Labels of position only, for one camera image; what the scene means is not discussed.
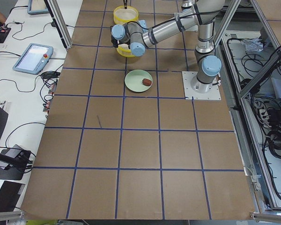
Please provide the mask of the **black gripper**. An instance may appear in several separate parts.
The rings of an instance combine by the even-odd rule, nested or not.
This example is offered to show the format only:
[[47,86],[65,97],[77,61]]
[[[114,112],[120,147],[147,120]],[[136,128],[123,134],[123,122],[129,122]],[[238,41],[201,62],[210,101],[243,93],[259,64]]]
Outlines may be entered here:
[[[128,0],[123,0],[124,9],[127,9]],[[122,44],[121,39],[116,39],[113,35],[111,35],[111,42],[114,48],[118,48],[120,44]]]

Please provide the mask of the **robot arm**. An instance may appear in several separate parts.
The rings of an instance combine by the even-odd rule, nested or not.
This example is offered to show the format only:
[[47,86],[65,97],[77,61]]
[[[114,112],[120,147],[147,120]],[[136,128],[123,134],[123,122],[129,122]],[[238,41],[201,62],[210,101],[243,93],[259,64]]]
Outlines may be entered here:
[[149,28],[139,22],[114,25],[111,42],[114,47],[127,44],[132,54],[140,57],[151,46],[197,25],[195,57],[199,70],[191,80],[191,87],[195,92],[205,94],[210,91],[222,67],[222,62],[215,55],[214,20],[224,3],[223,0],[199,0],[171,19]]

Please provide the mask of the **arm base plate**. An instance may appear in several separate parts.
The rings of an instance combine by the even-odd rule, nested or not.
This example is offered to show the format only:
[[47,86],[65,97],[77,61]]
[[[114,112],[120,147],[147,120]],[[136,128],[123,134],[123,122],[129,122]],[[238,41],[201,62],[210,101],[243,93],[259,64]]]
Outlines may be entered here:
[[182,71],[182,80],[186,100],[221,100],[216,77],[210,84],[203,84],[197,80],[196,71]]

